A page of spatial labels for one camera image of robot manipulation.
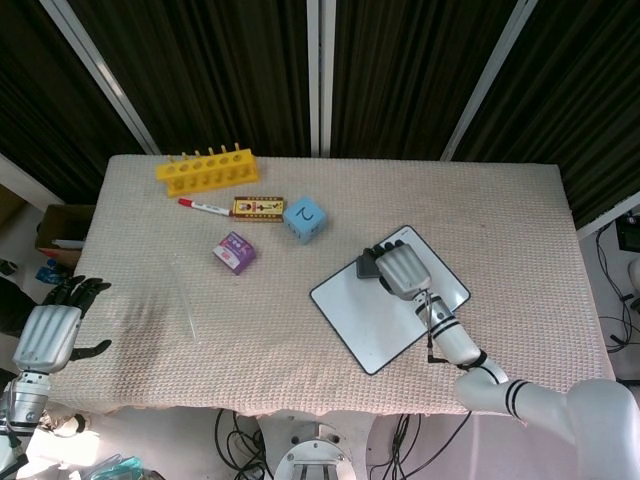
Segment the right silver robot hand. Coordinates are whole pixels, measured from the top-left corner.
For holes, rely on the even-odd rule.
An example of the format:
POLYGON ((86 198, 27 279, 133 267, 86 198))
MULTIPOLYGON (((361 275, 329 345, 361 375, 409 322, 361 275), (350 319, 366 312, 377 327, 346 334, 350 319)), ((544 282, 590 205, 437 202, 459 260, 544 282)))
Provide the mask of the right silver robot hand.
POLYGON ((358 258, 357 275, 360 279, 377 278, 386 290, 406 301, 432 286, 428 268, 402 240, 365 248, 358 258))

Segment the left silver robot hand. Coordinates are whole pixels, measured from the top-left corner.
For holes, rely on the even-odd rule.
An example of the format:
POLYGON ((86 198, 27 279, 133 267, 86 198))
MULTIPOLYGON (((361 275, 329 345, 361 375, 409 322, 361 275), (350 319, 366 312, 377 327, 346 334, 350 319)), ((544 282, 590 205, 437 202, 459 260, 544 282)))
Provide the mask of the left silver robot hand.
POLYGON ((12 361, 21 371, 50 375, 70 362, 103 354, 112 345, 105 339, 93 347, 75 345, 82 322, 99 294, 111 284, 83 275, 67 278, 35 306, 22 330, 12 361))

